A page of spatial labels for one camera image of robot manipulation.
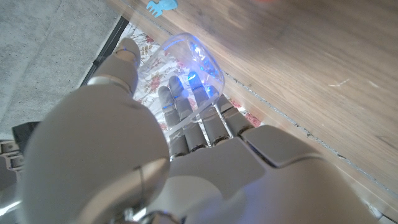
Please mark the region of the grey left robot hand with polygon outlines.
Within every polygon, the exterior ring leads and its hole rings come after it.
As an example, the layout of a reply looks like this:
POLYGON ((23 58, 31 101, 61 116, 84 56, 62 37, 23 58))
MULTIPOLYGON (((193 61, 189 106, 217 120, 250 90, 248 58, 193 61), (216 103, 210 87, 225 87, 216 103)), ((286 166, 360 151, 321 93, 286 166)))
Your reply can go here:
POLYGON ((17 185, 21 223, 376 223, 339 170, 274 126, 253 127, 222 95, 212 55, 188 33, 163 50, 188 68, 134 100, 149 73, 123 39, 86 85, 34 129, 17 185))

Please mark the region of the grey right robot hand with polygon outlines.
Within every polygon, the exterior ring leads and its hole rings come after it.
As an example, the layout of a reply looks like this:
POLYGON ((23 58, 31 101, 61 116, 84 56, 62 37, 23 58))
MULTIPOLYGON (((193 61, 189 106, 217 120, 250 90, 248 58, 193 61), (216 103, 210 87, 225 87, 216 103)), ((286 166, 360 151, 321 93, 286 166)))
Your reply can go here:
POLYGON ((19 145, 13 140, 1 140, 1 157, 5 160, 6 170, 15 175, 14 183, 20 181, 24 170, 24 155, 19 145))

